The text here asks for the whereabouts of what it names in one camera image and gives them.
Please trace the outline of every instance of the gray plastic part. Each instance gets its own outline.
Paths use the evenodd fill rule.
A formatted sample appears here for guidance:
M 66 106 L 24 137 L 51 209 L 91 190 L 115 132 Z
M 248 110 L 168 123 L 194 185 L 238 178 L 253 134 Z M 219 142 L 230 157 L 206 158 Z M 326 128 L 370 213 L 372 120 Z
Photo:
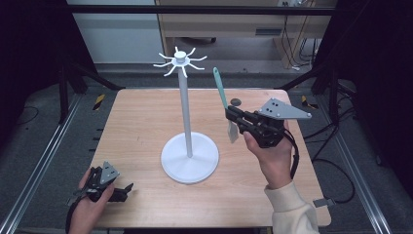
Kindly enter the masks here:
M 104 161 L 102 175 L 100 177 L 100 184 L 110 181 L 119 175 L 120 173 L 112 165 L 110 165 L 107 161 Z
M 262 107 L 258 113 L 273 119 L 311 119 L 311 113 L 302 111 L 294 106 L 282 102 L 274 97 L 271 97 Z

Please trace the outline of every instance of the white wall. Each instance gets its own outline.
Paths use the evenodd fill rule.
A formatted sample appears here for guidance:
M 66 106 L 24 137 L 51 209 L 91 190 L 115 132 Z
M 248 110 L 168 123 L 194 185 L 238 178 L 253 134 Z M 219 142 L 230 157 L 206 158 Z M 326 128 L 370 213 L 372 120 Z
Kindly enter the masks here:
M 154 5 L 154 0 L 67 0 L 68 4 Z M 163 63 L 155 14 L 73 14 L 94 63 Z

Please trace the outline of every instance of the small spatula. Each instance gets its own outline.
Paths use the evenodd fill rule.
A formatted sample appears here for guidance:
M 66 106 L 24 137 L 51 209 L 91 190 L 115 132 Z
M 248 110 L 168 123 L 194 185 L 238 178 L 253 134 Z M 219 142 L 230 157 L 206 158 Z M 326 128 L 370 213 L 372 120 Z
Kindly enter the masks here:
M 224 108 L 227 109 L 227 98 L 225 98 L 221 76 L 219 75 L 219 71 L 216 67 L 213 68 L 213 77 L 215 77 L 216 87 L 218 88 L 219 95 L 221 96 L 222 104 L 224 104 Z M 230 137 L 231 143 L 234 143 L 238 139 L 238 127 L 230 120 L 228 120 L 228 136 Z

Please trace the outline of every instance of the person's left hand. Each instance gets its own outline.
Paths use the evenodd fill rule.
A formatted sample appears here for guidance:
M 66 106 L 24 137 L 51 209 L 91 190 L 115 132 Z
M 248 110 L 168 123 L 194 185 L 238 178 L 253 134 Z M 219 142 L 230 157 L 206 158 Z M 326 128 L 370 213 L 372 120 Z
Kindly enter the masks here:
M 91 169 L 88 169 L 79 182 L 79 188 L 85 185 L 90 173 Z M 91 233 L 114 190 L 115 185 L 113 183 L 109 184 L 95 203 L 88 196 L 83 198 L 73 212 L 69 234 Z

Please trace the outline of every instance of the round white base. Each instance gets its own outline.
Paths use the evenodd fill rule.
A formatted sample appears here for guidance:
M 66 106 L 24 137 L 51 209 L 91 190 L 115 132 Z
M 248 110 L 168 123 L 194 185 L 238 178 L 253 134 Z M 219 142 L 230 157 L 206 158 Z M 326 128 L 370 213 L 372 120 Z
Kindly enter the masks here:
M 168 176 L 185 184 L 197 183 L 209 177 L 219 161 L 218 148 L 208 136 L 191 133 L 191 138 L 191 158 L 187 155 L 185 133 L 170 139 L 161 155 L 162 167 Z

